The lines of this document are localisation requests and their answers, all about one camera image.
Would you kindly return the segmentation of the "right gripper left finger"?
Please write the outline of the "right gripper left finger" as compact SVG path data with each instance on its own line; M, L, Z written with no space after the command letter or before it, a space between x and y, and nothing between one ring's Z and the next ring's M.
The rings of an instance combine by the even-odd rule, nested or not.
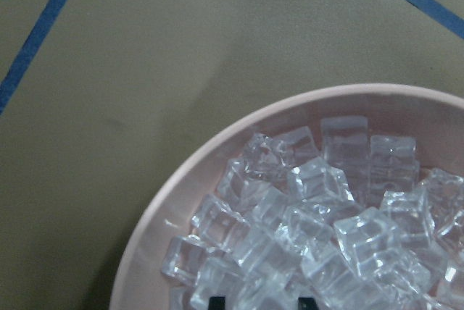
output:
M226 297L225 296L212 296L209 299L208 310L225 310Z

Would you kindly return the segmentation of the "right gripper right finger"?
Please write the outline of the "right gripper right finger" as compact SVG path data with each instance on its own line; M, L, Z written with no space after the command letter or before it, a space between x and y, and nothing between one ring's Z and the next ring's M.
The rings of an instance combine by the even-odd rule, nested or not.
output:
M298 310L316 310L316 301L313 297L298 297Z

